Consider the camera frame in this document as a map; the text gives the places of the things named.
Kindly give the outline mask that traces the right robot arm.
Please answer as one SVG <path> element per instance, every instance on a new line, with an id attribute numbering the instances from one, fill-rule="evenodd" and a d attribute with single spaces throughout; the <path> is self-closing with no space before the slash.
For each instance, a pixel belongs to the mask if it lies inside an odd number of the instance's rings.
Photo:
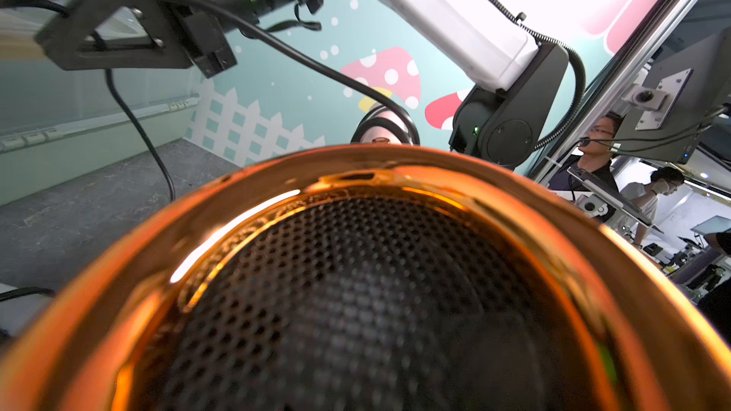
<path id="1" fill-rule="evenodd" d="M 380 0 L 473 81 L 452 114 L 451 150 L 514 169 L 562 133 L 586 87 L 583 61 L 525 26 L 499 0 Z M 285 5 L 316 13 L 324 0 L 7 0 L 54 17 L 36 34 L 63 70 L 231 68 L 225 35 L 275 44 L 260 20 Z"/>

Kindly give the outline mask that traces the pink hair dryer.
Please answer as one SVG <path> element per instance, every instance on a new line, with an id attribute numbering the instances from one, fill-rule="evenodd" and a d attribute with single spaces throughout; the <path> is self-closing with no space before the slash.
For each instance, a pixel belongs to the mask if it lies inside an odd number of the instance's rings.
<path id="1" fill-rule="evenodd" d="M 726 410 L 730 351 L 614 231 L 457 153 L 348 145 L 123 237 L 1 363 L 5 410 Z"/>

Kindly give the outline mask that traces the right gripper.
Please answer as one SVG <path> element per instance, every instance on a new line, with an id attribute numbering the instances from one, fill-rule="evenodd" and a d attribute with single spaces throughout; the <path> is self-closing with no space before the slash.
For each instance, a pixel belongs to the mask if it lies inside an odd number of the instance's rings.
<path id="1" fill-rule="evenodd" d="M 237 65 L 225 36 L 230 21 L 190 2 L 55 0 L 34 3 L 56 16 L 35 42 L 63 70 L 163 69 L 196 66 L 211 78 Z"/>

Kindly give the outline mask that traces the monitor on mount arm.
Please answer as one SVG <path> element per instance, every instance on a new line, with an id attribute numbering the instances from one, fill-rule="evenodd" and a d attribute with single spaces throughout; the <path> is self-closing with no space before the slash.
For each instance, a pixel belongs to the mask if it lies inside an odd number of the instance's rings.
<path id="1" fill-rule="evenodd" d="M 609 149 L 619 155 L 686 164 L 702 134 L 730 106 L 730 30 L 652 65 L 621 97 L 630 106 Z"/>

